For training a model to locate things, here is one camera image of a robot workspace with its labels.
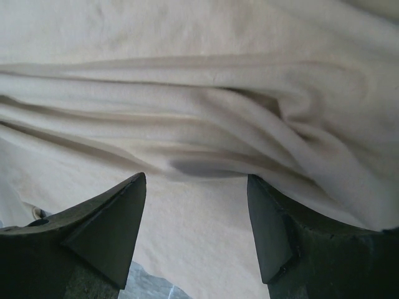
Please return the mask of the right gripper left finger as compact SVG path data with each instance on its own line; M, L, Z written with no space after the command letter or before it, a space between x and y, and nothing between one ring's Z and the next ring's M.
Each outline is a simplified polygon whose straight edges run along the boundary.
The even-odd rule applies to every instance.
M60 213L1 229L1 297L117 298L145 199L146 177L137 173Z

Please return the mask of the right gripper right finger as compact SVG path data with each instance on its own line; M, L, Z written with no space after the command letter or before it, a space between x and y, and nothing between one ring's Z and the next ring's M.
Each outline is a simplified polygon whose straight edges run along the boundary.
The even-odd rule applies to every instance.
M255 175L249 217L261 280L271 298L397 298L398 229L333 220Z

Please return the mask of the beige t shirt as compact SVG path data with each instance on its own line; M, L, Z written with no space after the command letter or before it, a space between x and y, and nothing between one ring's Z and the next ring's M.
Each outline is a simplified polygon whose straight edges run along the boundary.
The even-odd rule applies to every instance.
M1 225L147 176L135 260L192 298L267 298L255 174L398 226L397 1L2 1Z

